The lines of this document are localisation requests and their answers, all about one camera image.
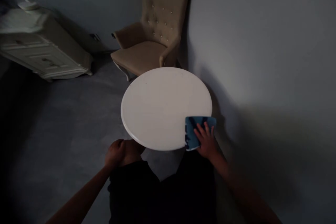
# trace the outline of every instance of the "black shorts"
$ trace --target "black shorts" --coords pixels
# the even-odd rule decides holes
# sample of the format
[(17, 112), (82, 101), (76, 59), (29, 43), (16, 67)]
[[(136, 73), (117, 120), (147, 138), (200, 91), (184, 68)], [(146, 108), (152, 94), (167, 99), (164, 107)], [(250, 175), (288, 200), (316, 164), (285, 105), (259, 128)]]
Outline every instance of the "black shorts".
[(162, 182), (147, 161), (110, 175), (110, 223), (216, 223), (214, 168), (197, 151), (185, 152), (176, 174)]

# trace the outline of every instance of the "white dresser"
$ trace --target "white dresser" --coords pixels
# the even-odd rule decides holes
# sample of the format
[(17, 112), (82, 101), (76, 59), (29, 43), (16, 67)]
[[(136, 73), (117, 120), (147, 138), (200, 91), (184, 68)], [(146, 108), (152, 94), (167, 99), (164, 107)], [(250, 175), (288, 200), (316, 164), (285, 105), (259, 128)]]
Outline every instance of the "white dresser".
[(0, 54), (47, 81), (92, 75), (91, 55), (41, 8), (11, 9), (0, 18)]

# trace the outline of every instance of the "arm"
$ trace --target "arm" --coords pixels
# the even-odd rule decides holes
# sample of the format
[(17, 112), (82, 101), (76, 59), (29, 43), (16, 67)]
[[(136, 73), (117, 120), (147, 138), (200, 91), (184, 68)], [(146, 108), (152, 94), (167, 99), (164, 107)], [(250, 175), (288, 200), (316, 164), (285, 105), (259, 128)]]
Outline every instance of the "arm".
[(115, 31), (114, 36), (122, 49), (132, 47), (146, 40), (145, 32), (140, 22)]
[(204, 123), (204, 126), (205, 130), (199, 124), (197, 124), (198, 130), (194, 129), (197, 138), (201, 142), (201, 146), (197, 150), (201, 156), (209, 159), (224, 179), (240, 206), (245, 219), (249, 223), (281, 223), (276, 214), (261, 199), (257, 192), (246, 185), (230, 169), (226, 160), (216, 148), (214, 127), (212, 127), (210, 132), (208, 124)]
[(174, 66), (179, 49), (180, 38), (175, 39), (170, 46), (160, 55), (160, 67)]
[(125, 155), (122, 139), (115, 141), (105, 157), (104, 167), (81, 190), (79, 190), (61, 209), (47, 221), (47, 224), (82, 223), (98, 193), (104, 186), (111, 171), (119, 165)]

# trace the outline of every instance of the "cleaning cloth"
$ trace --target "cleaning cloth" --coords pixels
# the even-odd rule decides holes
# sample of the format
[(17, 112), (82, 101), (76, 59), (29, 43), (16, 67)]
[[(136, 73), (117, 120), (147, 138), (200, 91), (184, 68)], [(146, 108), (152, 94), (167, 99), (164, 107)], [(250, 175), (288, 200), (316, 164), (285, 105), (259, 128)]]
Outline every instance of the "cleaning cloth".
[(201, 146), (201, 143), (194, 133), (194, 129), (197, 128), (197, 123), (205, 130), (204, 123), (207, 122), (210, 131), (212, 126), (216, 127), (217, 123), (214, 117), (186, 117), (185, 121), (185, 148), (187, 151), (195, 150)]

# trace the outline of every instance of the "chair leg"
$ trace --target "chair leg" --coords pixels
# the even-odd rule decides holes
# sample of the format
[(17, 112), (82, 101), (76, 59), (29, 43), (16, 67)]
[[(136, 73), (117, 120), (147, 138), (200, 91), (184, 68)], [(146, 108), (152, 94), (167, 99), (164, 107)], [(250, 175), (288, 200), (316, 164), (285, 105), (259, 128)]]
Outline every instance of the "chair leg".
[(128, 71), (125, 68), (123, 68), (122, 66), (119, 66), (117, 63), (114, 62), (114, 64), (117, 66), (117, 68), (119, 68), (120, 71), (122, 71), (126, 75), (127, 81), (130, 81), (131, 77), (130, 77), (130, 74), (128, 73)]

